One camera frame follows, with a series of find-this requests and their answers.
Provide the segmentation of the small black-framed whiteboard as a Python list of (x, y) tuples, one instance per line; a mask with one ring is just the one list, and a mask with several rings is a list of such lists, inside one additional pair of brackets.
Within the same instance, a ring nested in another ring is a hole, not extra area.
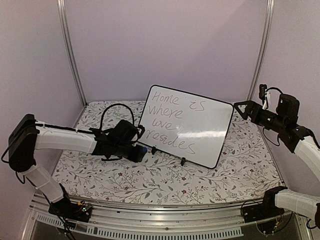
[(234, 113), (231, 103), (153, 85), (139, 124), (140, 143), (187, 162), (214, 169)]

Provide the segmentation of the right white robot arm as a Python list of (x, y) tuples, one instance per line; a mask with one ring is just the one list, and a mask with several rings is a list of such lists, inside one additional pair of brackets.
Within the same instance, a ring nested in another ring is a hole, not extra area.
[[(236, 102), (233, 106), (244, 120), (250, 119), (257, 126), (276, 132), (287, 149), (298, 156), (316, 177), (320, 176), (320, 145), (309, 128), (297, 124), (300, 102), (295, 97), (280, 94), (276, 112), (264, 109), (252, 100)], [(317, 228), (320, 226), (320, 198), (285, 186), (268, 189), (262, 203), (246, 206), (241, 213), (246, 222), (253, 222), (275, 217), (285, 210), (311, 219)]]

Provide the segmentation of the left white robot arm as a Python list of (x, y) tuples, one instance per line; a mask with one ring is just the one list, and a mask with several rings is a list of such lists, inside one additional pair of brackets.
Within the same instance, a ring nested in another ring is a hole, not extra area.
[(66, 200), (63, 187), (50, 174), (37, 165), (36, 150), (54, 149), (82, 152), (102, 156), (104, 161), (126, 159), (142, 161), (147, 148), (137, 144), (145, 129), (120, 120), (113, 128), (82, 130), (37, 121), (33, 114), (26, 114), (8, 139), (7, 163), (16, 173), (25, 176), (40, 190), (63, 216), (74, 213), (74, 205)]

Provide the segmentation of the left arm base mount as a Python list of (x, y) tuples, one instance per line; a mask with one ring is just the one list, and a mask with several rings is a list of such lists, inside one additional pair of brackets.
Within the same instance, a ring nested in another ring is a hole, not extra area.
[(55, 203), (51, 202), (48, 212), (61, 218), (88, 223), (92, 210), (90, 203), (73, 203), (68, 198), (63, 198)]

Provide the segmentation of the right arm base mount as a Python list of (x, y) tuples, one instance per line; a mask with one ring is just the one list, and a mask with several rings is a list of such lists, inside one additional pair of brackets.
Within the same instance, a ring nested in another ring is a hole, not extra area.
[(276, 207), (275, 199), (263, 199), (262, 203), (255, 203), (253, 205), (244, 206), (240, 208), (240, 214), (245, 223), (256, 222), (281, 216), (285, 213), (283, 208)]

